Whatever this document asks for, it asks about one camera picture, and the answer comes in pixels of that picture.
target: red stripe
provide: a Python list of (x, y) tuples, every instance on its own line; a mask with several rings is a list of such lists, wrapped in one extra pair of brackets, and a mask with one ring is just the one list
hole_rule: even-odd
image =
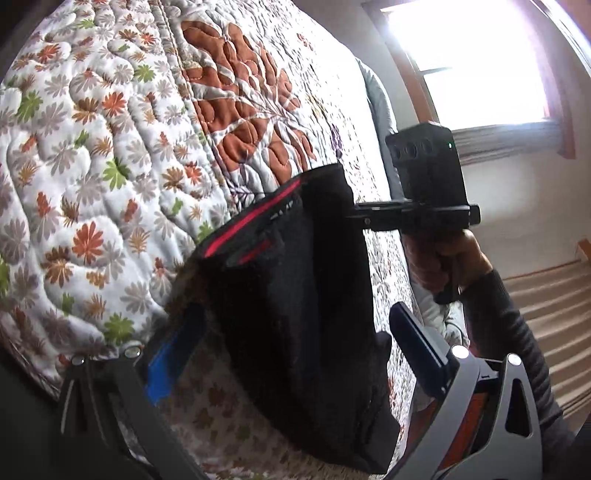
[(244, 265), (245, 263), (250, 262), (256, 258), (257, 255), (263, 253), (265, 250), (271, 246), (271, 241), (268, 238), (265, 238), (260, 244), (258, 244), (255, 248), (249, 251), (246, 255), (244, 255), (239, 261), (238, 265)]
[(251, 211), (248, 215), (246, 215), (243, 219), (239, 222), (236, 222), (232, 225), (227, 231), (217, 237), (207, 250), (205, 250), (205, 257), (210, 257), (213, 255), (218, 248), (220, 248), (225, 242), (231, 239), (238, 231), (246, 226), (248, 223), (252, 222), (258, 215), (266, 212), (269, 208), (273, 207), (280, 201), (282, 201), (285, 197), (287, 197), (291, 192), (293, 192), (297, 187), (300, 186), (300, 179), (294, 180), (294, 183), (289, 185), (283, 192), (277, 195), (274, 199), (270, 200), (269, 202), (263, 203), (258, 208), (255, 208)]

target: window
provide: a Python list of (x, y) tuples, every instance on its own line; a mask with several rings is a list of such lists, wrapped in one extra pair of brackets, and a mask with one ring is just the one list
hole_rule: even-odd
[(534, 48), (508, 0), (417, 0), (387, 17), (442, 125), (457, 130), (548, 117)]
[(462, 163), (563, 148), (558, 87), (519, 1), (364, 4), (419, 120), (454, 131)]

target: bright window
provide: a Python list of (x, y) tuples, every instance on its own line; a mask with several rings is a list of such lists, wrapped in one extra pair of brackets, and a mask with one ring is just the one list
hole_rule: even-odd
[(388, 23), (452, 129), (548, 117), (534, 47), (510, 0), (415, 0)]

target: beige carpet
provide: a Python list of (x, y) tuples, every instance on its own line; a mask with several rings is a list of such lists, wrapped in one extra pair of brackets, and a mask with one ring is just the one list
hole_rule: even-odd
[(554, 394), (573, 419), (591, 408), (591, 264), (505, 280), (544, 352)]

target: floral quilt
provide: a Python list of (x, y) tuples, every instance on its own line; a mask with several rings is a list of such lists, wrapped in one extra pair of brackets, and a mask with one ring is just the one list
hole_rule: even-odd
[[(191, 300), (197, 243), (337, 161), (357, 201), (388, 198), (355, 58), (289, 0), (67, 0), (0, 86), (0, 340), (56, 397), (74, 354), (144, 345)], [(413, 304), (400, 239), (366, 241), (388, 330), (390, 305)], [(414, 377), (397, 345), (388, 372), (405, 426)], [(364, 476), (256, 411), (215, 319), (160, 409), (212, 478)]]

